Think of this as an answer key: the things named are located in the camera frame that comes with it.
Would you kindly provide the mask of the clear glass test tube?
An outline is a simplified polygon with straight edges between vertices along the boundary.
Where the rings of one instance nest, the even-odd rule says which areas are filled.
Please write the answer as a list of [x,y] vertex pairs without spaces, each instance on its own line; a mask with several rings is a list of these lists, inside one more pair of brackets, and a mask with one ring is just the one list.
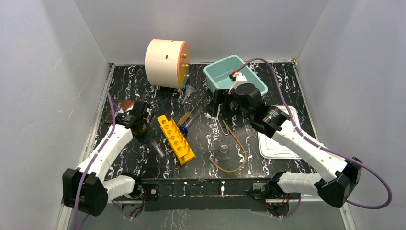
[[160,148],[159,144],[158,144],[155,140],[151,141],[151,144],[152,144],[152,146],[154,147],[154,149],[157,151],[157,153],[159,154],[159,156],[160,156],[161,158],[164,158],[164,157],[165,157],[165,153],[162,151],[162,149]]

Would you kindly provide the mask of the yellow test tube rack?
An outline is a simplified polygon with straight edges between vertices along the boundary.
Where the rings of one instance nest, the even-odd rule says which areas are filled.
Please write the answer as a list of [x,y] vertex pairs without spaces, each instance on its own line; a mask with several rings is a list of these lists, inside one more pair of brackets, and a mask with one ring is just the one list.
[[170,143],[170,146],[180,162],[180,165],[185,165],[191,160],[194,160],[196,155],[191,149],[186,138],[181,133],[175,120],[173,118],[168,120],[165,115],[159,116],[157,120],[160,125],[160,129]]

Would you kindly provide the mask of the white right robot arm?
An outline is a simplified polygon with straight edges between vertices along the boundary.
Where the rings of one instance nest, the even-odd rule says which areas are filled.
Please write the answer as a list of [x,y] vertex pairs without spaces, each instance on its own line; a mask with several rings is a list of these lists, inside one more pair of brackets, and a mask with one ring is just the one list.
[[358,184],[359,165],[323,151],[317,140],[299,133],[290,116],[277,106],[266,105],[252,83],[243,83],[231,90],[215,90],[207,111],[210,115],[236,115],[247,119],[257,132],[287,147],[316,170],[316,173],[276,173],[261,188],[265,196],[283,198],[290,193],[309,194],[340,208]]

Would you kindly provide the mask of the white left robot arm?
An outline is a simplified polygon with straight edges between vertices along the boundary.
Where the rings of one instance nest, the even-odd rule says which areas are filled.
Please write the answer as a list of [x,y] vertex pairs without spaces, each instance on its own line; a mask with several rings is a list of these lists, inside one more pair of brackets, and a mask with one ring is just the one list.
[[89,157],[77,168],[68,168],[63,173],[63,204],[98,216],[108,202],[118,197],[140,198],[143,187],[139,176],[128,172],[110,180],[105,176],[130,141],[136,139],[146,144],[154,139],[156,132],[150,125],[152,117],[151,105],[147,102],[134,102],[131,110],[118,113]]

